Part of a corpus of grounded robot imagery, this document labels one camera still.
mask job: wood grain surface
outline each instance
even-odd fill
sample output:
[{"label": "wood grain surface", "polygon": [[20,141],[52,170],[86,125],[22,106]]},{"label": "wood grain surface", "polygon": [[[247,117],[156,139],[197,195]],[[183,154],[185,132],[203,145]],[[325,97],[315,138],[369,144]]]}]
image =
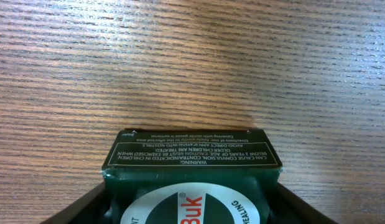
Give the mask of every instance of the wood grain surface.
[{"label": "wood grain surface", "polygon": [[99,184],[123,128],[251,127],[306,202],[385,223],[385,0],[0,0],[0,223]]}]

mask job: product package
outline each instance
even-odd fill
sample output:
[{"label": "product package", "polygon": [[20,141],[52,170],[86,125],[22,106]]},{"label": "product package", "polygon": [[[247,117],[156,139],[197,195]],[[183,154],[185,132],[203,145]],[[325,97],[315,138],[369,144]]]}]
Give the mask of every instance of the product package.
[{"label": "product package", "polygon": [[261,129],[125,129],[104,184],[44,223],[334,223],[277,183],[281,169]]}]

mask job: black label panel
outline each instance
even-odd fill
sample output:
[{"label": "black label panel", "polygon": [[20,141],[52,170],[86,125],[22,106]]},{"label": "black label panel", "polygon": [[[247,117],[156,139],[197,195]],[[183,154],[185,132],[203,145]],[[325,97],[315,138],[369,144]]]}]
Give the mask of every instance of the black label panel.
[{"label": "black label panel", "polygon": [[260,134],[125,131],[106,166],[278,166],[265,134]]}]

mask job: white circular logo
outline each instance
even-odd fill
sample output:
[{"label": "white circular logo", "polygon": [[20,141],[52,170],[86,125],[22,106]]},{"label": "white circular logo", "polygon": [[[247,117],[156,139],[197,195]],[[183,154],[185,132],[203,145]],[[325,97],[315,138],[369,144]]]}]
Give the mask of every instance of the white circular logo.
[{"label": "white circular logo", "polygon": [[149,192],[123,213],[121,224],[260,224],[243,194],[216,184],[183,183]]}]

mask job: white border line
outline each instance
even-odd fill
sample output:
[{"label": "white border line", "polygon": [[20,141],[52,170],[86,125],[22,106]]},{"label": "white border line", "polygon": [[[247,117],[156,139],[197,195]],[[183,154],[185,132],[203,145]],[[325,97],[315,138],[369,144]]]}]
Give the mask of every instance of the white border line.
[{"label": "white border line", "polygon": [[[129,165],[126,165],[126,164],[110,164],[111,160],[112,160],[112,157],[113,157],[113,154],[116,152],[116,148],[118,147],[119,144],[169,144],[169,143],[210,143],[210,144],[266,144],[269,152],[271,153],[272,155],[272,158],[274,159],[275,161],[275,164],[240,164],[240,165],[132,165],[132,164],[129,164]],[[199,167],[208,167],[208,166],[273,166],[273,165],[278,165],[278,162],[274,156],[274,154],[272,153],[271,149],[269,148],[268,144],[266,142],[233,142],[233,143],[218,143],[218,142],[158,142],[158,143],[147,143],[147,142],[119,142],[116,144],[115,148],[113,149],[113,152],[112,152],[112,155],[111,155],[111,158],[109,159],[108,161],[108,165],[107,166],[139,166],[139,167],[144,167],[144,166],[147,166],[147,167],[152,167],[152,166],[199,166]]]}]

